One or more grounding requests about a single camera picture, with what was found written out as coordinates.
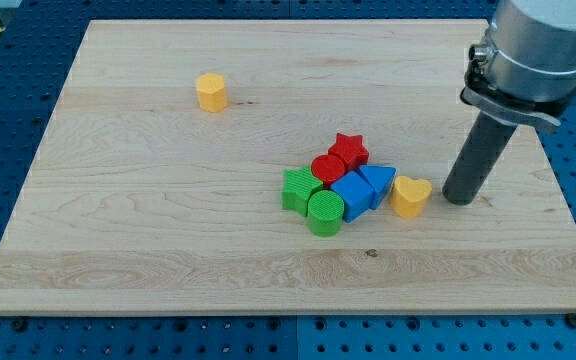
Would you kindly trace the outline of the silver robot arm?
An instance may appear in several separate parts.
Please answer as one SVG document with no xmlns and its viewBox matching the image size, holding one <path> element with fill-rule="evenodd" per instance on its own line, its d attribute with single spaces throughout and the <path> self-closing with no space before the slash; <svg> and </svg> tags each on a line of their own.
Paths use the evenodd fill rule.
<svg viewBox="0 0 576 360">
<path fill-rule="evenodd" d="M 576 0 L 501 0 L 468 53 L 462 100 L 506 126 L 552 133 L 576 95 Z"/>
</svg>

